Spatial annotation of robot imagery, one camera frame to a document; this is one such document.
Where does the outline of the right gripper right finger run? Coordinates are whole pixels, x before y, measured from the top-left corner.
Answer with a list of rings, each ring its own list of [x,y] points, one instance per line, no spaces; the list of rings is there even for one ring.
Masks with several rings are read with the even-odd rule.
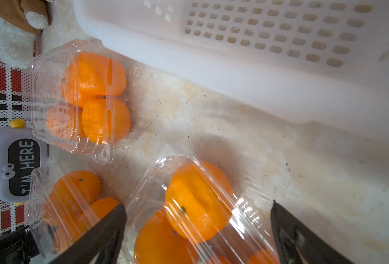
[[[281,264],[352,264],[277,202],[270,221]]]

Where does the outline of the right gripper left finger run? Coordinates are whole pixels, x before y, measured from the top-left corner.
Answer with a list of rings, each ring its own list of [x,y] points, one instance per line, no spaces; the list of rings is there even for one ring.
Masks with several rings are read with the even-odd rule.
[[[123,204],[91,228],[52,264],[115,264],[124,239],[127,214]]]

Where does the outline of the orange two container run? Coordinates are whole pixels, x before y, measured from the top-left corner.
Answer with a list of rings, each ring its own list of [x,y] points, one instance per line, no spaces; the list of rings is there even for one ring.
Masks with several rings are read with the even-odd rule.
[[[247,264],[279,264],[279,260],[270,250],[262,249],[254,253],[247,261]]]

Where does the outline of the orange three container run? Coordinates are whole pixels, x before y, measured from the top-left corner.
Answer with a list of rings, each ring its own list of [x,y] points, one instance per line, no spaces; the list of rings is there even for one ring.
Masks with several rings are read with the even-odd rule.
[[[196,264],[199,256],[189,240],[174,230],[162,208],[138,232],[133,259],[135,264]]]

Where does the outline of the orange four container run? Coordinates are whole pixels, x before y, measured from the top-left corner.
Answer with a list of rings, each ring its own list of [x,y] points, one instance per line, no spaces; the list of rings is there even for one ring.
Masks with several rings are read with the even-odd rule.
[[[216,255],[209,258],[206,264],[232,264],[226,257]]]

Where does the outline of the orange one container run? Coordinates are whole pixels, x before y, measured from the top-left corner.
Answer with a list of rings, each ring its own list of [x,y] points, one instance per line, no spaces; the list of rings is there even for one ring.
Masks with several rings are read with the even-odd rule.
[[[195,244],[211,240],[222,231],[234,208],[223,195],[233,194],[228,177],[216,165],[204,161],[201,165],[188,163],[178,168],[165,192],[171,226]]]

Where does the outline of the white plastic basket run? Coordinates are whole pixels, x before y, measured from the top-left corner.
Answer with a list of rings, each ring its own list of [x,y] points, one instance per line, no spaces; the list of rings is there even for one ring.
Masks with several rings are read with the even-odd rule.
[[[389,1],[74,1],[119,54],[389,145]]]

